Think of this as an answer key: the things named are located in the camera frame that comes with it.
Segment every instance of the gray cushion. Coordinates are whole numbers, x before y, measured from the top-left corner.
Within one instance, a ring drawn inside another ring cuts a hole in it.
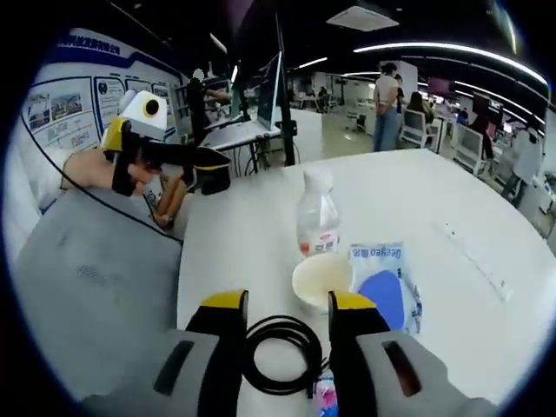
[[[153,224],[129,198],[92,192]],[[79,190],[64,193],[33,230],[15,290],[45,359],[78,400],[113,389],[156,335],[175,327],[181,252]]]

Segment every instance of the black ceiling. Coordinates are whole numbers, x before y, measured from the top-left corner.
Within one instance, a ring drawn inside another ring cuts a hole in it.
[[[195,68],[206,69],[206,62],[209,60],[217,69],[226,67],[228,57],[210,41],[209,33],[213,33],[228,47],[230,55],[241,58],[242,69],[249,73],[260,68],[278,50],[275,30],[277,13],[287,67],[295,68],[324,56],[328,58],[326,62],[300,70],[300,73],[372,71],[377,69],[380,60],[403,59],[415,64],[422,77],[440,76],[477,85],[520,103],[536,114],[543,114],[544,101],[515,80],[544,96],[547,88],[530,76],[492,59],[445,50],[403,49],[355,54],[353,49],[411,41],[464,44],[510,57],[551,80],[554,79],[554,68],[551,54],[545,51],[544,33],[551,23],[549,10],[545,10],[544,5],[531,7],[531,2],[527,2],[519,6],[508,5],[504,9],[512,18],[518,40],[517,54],[514,54],[509,36],[505,35],[507,30],[505,32],[502,29],[505,26],[497,23],[496,10],[500,8],[491,2],[374,0],[372,3],[375,6],[381,7],[384,13],[400,25],[365,33],[326,23],[331,16],[356,4],[358,0],[254,0],[239,32],[234,33],[228,7],[233,4],[237,8],[238,4],[241,6],[249,1],[112,2],[149,28],[156,37],[139,28],[131,19],[123,19],[121,12],[109,2],[101,2],[102,5],[93,10],[80,25],[119,38],[153,55],[163,54],[174,60],[186,74],[192,73]],[[438,57],[478,64],[506,76],[464,63],[435,59]],[[523,115],[520,110],[513,110]]]

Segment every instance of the white round table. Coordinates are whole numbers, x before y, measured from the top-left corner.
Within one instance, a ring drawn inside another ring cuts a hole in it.
[[[539,355],[553,324],[556,259],[539,234],[486,184],[425,149],[313,164],[334,175],[340,250],[404,241],[423,302],[416,339],[446,363],[449,380],[464,394],[501,403]],[[301,259],[295,209],[308,165],[239,178],[224,192],[195,199],[182,253],[178,328],[187,326],[207,296],[246,288],[249,325],[291,314],[315,330],[328,353],[327,319],[307,318],[291,289]],[[482,268],[506,280],[513,290],[508,302],[439,231],[445,222],[480,254]],[[261,347],[256,361],[277,379],[301,372],[301,358],[280,342]],[[303,393],[272,397],[242,383],[238,415],[303,415],[303,407]]]

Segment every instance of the bottle label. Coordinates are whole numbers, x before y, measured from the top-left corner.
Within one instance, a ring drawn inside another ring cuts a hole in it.
[[[299,249],[305,255],[314,255],[324,252],[336,252],[340,236],[337,229],[332,229],[320,235],[309,236],[300,240]]]

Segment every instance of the plastic water bottle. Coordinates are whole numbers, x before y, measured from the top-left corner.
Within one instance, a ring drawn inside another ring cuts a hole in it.
[[[303,172],[305,192],[297,205],[297,241],[305,256],[338,250],[340,215],[330,191],[333,178],[327,171]]]

